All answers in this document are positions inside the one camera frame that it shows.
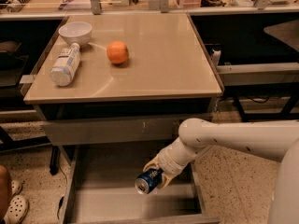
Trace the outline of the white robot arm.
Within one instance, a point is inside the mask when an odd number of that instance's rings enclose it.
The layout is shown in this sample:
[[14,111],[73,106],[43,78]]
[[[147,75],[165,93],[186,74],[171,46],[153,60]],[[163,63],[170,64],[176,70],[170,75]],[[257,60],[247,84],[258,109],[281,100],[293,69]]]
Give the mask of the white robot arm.
[[143,170],[162,170],[159,186],[164,188],[189,162],[213,146],[278,161],[280,167],[267,224],[299,224],[298,120],[212,123],[186,119],[178,128],[178,138],[163,148]]

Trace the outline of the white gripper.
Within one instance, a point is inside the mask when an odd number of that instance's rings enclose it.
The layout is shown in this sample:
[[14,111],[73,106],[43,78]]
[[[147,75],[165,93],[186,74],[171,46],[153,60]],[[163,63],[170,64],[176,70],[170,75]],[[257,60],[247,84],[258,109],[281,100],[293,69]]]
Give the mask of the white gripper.
[[165,147],[158,153],[157,157],[154,157],[143,167],[143,171],[161,168],[164,173],[162,173],[162,181],[157,188],[163,189],[171,183],[174,176],[183,171],[188,163],[189,156],[185,149]]

